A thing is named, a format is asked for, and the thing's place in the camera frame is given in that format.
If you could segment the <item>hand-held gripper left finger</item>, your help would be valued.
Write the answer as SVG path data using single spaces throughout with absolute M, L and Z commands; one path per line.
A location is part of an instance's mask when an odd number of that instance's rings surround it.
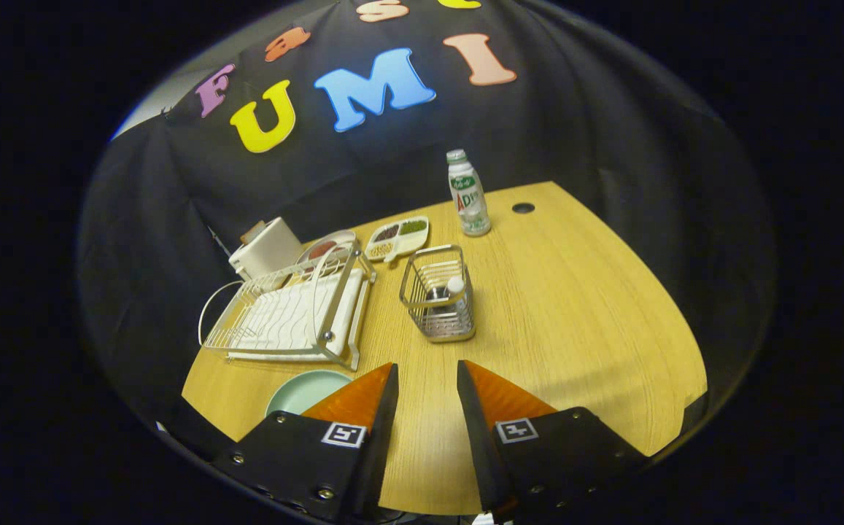
M 378 522 L 399 368 L 388 362 L 302 414 L 276 410 L 214 457 L 222 475 L 307 522 Z

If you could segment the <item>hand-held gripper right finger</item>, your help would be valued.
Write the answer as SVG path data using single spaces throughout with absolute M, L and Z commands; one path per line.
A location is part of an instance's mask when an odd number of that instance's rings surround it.
M 590 409 L 553 408 L 468 359 L 456 389 L 479 501 L 496 521 L 562 521 L 649 463 Z

